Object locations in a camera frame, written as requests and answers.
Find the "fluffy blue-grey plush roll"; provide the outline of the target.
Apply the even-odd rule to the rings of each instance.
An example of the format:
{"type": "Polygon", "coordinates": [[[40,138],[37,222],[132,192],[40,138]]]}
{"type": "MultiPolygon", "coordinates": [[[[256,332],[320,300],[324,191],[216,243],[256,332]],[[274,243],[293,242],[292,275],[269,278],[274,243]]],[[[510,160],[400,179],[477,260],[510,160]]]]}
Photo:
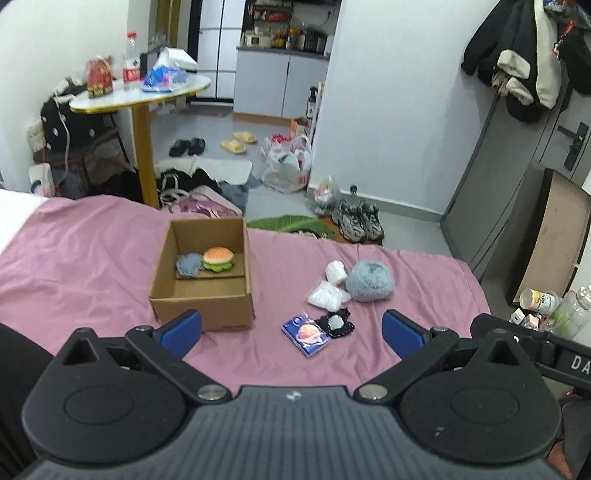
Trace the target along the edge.
{"type": "Polygon", "coordinates": [[[362,260],[349,272],[346,291],[358,302],[387,300],[394,295],[394,277],[382,262],[362,260]]]}

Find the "plush hamburger toy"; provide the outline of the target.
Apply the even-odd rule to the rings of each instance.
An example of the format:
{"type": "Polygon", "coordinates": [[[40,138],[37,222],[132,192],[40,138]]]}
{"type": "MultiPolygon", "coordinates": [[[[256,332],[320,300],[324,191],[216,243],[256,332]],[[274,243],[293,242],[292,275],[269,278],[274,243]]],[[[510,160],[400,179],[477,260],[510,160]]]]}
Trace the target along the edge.
{"type": "Polygon", "coordinates": [[[202,269],[219,273],[233,268],[235,253],[225,247],[212,247],[202,255],[202,269]]]}

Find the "clear bag white stuffing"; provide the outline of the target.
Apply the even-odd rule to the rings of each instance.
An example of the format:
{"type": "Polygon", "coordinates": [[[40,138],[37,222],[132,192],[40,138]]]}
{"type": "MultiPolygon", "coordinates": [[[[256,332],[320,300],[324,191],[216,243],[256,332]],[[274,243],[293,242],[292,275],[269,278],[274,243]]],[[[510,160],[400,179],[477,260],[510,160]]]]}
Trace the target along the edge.
{"type": "Polygon", "coordinates": [[[318,283],[307,299],[308,304],[329,312],[338,311],[350,300],[352,296],[348,292],[325,280],[318,283]]]}

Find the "blue planet tissue pack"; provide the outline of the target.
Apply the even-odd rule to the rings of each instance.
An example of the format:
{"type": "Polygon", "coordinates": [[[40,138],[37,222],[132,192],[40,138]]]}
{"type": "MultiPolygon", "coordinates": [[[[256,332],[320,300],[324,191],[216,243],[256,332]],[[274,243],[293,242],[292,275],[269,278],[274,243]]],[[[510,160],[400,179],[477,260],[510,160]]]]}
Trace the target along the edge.
{"type": "Polygon", "coordinates": [[[329,335],[318,326],[318,323],[305,314],[294,316],[283,323],[281,330],[297,347],[297,350],[307,358],[322,351],[331,340],[329,335]]]}

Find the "cardboard box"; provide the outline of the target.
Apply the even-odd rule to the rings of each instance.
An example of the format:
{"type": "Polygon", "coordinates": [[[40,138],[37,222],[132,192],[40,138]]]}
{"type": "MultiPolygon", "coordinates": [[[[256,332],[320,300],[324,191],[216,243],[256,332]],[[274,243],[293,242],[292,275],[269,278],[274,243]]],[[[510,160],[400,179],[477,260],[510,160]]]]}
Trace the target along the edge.
{"type": "Polygon", "coordinates": [[[195,310],[202,329],[221,331],[252,328],[252,283],[249,275],[249,235],[240,217],[176,218],[170,221],[156,265],[149,300],[159,324],[195,310]],[[204,256],[208,250],[231,251],[232,266],[215,272],[200,269],[194,277],[180,275],[177,259],[204,256]]]}

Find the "small blue-grey cloth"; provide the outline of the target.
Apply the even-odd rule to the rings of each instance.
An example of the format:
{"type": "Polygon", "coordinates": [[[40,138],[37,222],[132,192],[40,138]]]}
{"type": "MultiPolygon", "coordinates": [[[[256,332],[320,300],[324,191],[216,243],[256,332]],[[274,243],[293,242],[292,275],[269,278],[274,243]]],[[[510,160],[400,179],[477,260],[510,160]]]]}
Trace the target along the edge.
{"type": "Polygon", "coordinates": [[[198,253],[179,255],[175,261],[175,271],[180,278],[197,278],[204,265],[204,259],[198,253]]]}

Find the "grey sneaker right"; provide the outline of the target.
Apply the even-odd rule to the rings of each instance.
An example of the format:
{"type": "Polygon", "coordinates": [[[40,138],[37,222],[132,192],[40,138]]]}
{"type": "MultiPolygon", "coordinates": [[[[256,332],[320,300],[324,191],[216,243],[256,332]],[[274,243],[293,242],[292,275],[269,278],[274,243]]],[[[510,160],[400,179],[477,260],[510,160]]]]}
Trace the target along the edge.
{"type": "Polygon", "coordinates": [[[385,238],[385,232],[379,218],[379,208],[373,203],[362,201],[360,209],[367,239],[372,242],[382,242],[385,238]]]}

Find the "grey sneaker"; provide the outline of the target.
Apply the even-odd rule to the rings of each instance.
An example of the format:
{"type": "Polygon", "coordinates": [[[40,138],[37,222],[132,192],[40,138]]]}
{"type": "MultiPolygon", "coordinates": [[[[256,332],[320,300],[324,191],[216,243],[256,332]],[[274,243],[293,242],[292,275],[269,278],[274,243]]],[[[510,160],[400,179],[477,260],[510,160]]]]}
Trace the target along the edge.
{"type": "Polygon", "coordinates": [[[382,242],[385,238],[385,232],[379,218],[379,208],[373,203],[362,201],[360,209],[367,239],[372,242],[382,242]]]}
{"type": "Polygon", "coordinates": [[[332,223],[339,228],[339,234],[351,243],[362,243],[367,239],[367,232],[358,207],[341,200],[332,210],[332,223]]]}

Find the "grey sneaker left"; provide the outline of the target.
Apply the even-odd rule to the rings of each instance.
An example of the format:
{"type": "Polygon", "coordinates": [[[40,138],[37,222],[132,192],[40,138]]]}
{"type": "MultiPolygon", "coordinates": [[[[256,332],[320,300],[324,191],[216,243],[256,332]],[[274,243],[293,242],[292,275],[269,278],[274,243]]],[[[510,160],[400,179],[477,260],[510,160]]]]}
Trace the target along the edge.
{"type": "Polygon", "coordinates": [[[358,207],[341,200],[332,210],[332,223],[339,228],[339,234],[351,243],[362,243],[367,239],[367,232],[358,207]]]}

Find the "pink bed sheet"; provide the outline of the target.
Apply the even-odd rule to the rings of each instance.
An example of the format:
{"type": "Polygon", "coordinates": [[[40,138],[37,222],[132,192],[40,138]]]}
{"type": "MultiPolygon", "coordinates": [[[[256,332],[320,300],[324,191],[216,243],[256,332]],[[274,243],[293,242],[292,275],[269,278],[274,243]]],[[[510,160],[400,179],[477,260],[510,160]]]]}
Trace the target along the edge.
{"type": "MultiPolygon", "coordinates": [[[[117,337],[153,324],[148,298],[169,217],[117,197],[69,200],[1,194],[1,320],[51,353],[79,327],[117,337]]],[[[231,390],[243,385],[345,385],[355,389],[398,362],[381,319],[396,309],[416,323],[467,335],[489,309],[462,261],[439,255],[346,245],[300,234],[249,231],[256,320],[249,330],[209,332],[186,362],[231,390]],[[332,260],[386,264],[394,295],[349,303],[355,330],[305,357],[283,334],[294,316],[317,317],[308,304],[332,260]]]]}

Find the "pink bear cushion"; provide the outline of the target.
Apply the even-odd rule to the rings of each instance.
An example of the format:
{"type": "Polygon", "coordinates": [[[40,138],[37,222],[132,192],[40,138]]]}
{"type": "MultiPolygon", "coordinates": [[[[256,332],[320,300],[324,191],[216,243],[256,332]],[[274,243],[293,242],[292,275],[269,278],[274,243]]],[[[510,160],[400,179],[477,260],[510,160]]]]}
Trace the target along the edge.
{"type": "Polygon", "coordinates": [[[162,208],[173,215],[191,214],[204,218],[242,217],[242,211],[223,197],[197,194],[173,201],[162,208]]]}

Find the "white cup container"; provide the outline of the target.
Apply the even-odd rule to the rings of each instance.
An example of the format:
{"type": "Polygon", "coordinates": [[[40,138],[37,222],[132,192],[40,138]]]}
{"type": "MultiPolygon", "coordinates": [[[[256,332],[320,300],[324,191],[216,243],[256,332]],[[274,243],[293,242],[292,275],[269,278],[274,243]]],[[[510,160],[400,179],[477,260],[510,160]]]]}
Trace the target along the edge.
{"type": "Polygon", "coordinates": [[[551,316],[562,299],[553,292],[542,292],[524,289],[519,296],[519,304],[523,310],[539,313],[545,318],[551,316]]]}

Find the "grey door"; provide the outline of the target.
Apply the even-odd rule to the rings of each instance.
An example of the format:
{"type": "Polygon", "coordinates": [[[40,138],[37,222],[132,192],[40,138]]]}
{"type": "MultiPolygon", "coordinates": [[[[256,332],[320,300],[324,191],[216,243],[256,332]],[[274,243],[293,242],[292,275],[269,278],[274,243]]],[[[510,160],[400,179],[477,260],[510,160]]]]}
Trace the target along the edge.
{"type": "Polygon", "coordinates": [[[495,102],[441,229],[454,257],[480,277],[490,263],[528,169],[551,168],[581,186],[590,173],[590,99],[563,89],[534,124],[495,102]]]}

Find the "black clothes pile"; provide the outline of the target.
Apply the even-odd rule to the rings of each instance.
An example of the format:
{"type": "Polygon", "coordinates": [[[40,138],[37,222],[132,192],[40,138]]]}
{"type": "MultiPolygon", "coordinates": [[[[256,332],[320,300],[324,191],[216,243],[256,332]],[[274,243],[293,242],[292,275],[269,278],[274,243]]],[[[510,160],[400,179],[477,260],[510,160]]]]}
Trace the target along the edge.
{"type": "Polygon", "coordinates": [[[176,169],[165,170],[160,175],[158,185],[159,200],[162,206],[190,197],[190,194],[201,186],[221,194],[221,187],[218,183],[202,169],[195,170],[192,175],[176,169]]]}

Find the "green leaf cartoon rug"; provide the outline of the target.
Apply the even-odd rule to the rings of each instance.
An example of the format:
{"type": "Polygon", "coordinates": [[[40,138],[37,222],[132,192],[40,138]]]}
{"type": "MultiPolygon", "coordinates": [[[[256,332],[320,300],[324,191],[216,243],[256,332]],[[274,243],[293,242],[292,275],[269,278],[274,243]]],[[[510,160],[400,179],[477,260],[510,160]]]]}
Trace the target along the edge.
{"type": "Polygon", "coordinates": [[[319,239],[334,240],[335,234],[331,228],[317,217],[301,215],[283,215],[246,222],[250,229],[271,232],[298,233],[315,236],[319,239]]]}

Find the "small clear trash bag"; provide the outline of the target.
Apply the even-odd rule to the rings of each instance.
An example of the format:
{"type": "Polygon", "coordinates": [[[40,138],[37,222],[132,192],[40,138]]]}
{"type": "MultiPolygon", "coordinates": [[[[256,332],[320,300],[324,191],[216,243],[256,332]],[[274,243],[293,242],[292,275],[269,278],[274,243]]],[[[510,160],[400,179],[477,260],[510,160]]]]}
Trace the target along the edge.
{"type": "Polygon", "coordinates": [[[342,199],[341,188],[334,176],[329,175],[317,187],[308,188],[305,204],[318,217],[331,215],[342,199]]]}

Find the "white floor mat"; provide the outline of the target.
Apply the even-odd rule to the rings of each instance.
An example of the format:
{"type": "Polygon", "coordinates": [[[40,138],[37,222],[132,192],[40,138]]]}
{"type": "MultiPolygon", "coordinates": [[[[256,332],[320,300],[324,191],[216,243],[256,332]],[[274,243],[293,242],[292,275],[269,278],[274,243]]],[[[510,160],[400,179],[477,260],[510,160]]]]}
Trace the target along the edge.
{"type": "Polygon", "coordinates": [[[192,156],[168,158],[160,160],[154,165],[156,177],[171,169],[184,172],[189,176],[196,170],[201,169],[216,182],[245,185],[252,173],[252,162],[249,160],[221,160],[192,156]]]}

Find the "black slipper pair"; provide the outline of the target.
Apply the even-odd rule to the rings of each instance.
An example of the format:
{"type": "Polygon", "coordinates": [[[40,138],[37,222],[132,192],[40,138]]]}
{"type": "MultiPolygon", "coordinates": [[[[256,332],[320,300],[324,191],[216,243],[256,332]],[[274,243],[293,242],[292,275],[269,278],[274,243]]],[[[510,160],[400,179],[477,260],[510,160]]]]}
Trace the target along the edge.
{"type": "Polygon", "coordinates": [[[172,158],[183,155],[200,156],[204,153],[206,142],[202,138],[192,138],[190,140],[177,140],[170,147],[168,155],[172,158]]]}

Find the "black framed board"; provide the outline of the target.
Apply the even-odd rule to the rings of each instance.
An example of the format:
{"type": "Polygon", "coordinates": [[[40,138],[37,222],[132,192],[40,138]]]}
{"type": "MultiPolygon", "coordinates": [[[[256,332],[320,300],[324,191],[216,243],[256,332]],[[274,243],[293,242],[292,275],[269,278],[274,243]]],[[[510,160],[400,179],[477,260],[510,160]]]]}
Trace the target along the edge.
{"type": "Polygon", "coordinates": [[[582,259],[590,229],[590,195],[562,174],[545,169],[525,228],[506,300],[518,304],[526,289],[564,295],[582,259]]]}

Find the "yellow slipper near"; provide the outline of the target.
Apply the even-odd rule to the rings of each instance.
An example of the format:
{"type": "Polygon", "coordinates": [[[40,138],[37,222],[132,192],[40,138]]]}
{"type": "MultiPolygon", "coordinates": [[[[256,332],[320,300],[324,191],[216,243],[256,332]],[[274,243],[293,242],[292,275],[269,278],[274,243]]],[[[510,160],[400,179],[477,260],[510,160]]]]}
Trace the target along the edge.
{"type": "Polygon", "coordinates": [[[245,144],[238,140],[222,141],[221,148],[233,155],[242,155],[246,152],[245,144]]]}

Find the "yellow slipper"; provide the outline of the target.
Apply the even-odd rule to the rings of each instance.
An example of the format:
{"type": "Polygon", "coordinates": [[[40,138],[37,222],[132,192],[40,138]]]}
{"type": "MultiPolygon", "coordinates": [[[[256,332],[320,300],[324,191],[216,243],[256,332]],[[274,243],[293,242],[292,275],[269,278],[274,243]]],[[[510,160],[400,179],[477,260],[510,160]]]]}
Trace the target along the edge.
{"type": "Polygon", "coordinates": [[[246,152],[245,144],[238,140],[222,141],[221,148],[233,155],[242,155],[246,152]]]}
{"type": "Polygon", "coordinates": [[[256,135],[249,131],[235,132],[233,133],[233,138],[245,144],[256,144],[257,142],[256,135]]]}

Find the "large white shopping bag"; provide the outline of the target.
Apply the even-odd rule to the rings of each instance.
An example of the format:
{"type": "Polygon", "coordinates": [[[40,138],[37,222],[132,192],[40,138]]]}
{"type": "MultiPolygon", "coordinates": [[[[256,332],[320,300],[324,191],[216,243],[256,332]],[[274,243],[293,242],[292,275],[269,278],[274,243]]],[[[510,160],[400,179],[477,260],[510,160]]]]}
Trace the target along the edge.
{"type": "Polygon", "coordinates": [[[301,135],[274,143],[266,153],[263,184],[283,194],[293,194],[308,186],[311,175],[311,142],[301,135]]]}

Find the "yellow slipper far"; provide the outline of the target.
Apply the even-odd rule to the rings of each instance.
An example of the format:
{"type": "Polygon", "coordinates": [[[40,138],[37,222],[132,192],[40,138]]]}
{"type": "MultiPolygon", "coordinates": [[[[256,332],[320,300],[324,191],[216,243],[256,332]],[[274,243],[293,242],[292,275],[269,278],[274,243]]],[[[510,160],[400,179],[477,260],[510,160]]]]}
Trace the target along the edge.
{"type": "Polygon", "coordinates": [[[233,138],[245,144],[256,144],[257,142],[256,135],[249,131],[235,132],[233,133],[233,138]]]}

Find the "black polka dot bag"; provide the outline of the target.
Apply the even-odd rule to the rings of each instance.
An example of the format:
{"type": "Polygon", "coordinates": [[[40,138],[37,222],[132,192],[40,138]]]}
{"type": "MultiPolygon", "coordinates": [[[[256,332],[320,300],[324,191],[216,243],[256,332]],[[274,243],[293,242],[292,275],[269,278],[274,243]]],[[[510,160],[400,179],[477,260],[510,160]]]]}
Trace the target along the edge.
{"type": "Polygon", "coordinates": [[[62,79],[40,110],[45,144],[52,152],[64,153],[89,145],[110,129],[103,114],[80,114],[70,102],[86,91],[86,85],[71,78],[62,79]]]}

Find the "round white yellow table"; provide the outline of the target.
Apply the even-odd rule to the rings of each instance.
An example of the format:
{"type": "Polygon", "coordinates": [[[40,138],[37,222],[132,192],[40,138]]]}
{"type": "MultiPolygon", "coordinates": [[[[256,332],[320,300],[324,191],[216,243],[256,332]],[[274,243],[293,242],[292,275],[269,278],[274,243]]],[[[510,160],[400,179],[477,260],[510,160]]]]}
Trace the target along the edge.
{"type": "Polygon", "coordinates": [[[209,86],[211,86],[211,79],[198,74],[189,74],[187,82],[180,89],[168,93],[144,92],[140,84],[134,88],[126,88],[123,82],[118,80],[114,82],[111,94],[90,98],[85,91],[71,100],[69,107],[73,112],[80,114],[131,110],[133,147],[143,201],[146,205],[158,209],[159,197],[154,174],[149,106],[176,98],[194,96],[209,86]]]}

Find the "white kitchen cabinet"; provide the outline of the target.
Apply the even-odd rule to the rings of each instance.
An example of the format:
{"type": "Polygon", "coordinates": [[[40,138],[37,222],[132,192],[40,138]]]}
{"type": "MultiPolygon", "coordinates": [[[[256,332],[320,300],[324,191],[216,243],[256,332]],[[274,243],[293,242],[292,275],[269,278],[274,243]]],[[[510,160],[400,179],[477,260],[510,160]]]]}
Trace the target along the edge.
{"type": "Polygon", "coordinates": [[[239,47],[233,113],[305,117],[311,88],[325,81],[328,69],[329,59],[322,55],[239,47]]]}

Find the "plastic water bottle red label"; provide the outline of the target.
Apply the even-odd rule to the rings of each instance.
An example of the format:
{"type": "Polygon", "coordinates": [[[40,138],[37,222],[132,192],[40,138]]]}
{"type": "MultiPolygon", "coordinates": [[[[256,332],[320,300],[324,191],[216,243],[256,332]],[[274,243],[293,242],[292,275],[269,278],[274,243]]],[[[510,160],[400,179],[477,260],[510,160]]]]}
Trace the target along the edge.
{"type": "Polygon", "coordinates": [[[126,50],[122,60],[122,80],[125,90],[132,89],[140,80],[140,54],[136,40],[137,35],[134,31],[127,33],[126,50]]]}

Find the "red snack bag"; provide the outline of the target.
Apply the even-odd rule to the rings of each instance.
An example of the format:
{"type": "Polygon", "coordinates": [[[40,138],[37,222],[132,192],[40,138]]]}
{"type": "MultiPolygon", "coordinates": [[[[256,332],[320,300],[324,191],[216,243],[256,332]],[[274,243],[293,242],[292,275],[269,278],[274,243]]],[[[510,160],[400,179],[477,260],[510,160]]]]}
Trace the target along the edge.
{"type": "Polygon", "coordinates": [[[99,98],[113,92],[113,58],[96,56],[86,62],[86,89],[90,98],[99,98]]]}

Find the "black white hanging jacket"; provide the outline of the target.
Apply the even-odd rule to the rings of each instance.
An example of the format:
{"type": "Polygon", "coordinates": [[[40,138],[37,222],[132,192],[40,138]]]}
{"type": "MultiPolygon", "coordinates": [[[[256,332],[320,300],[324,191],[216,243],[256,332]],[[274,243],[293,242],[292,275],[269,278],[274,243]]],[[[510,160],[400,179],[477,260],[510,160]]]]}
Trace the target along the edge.
{"type": "Polygon", "coordinates": [[[503,97],[513,118],[538,122],[557,104],[564,79],[590,94],[590,3],[498,2],[468,43],[461,68],[503,97]]]}

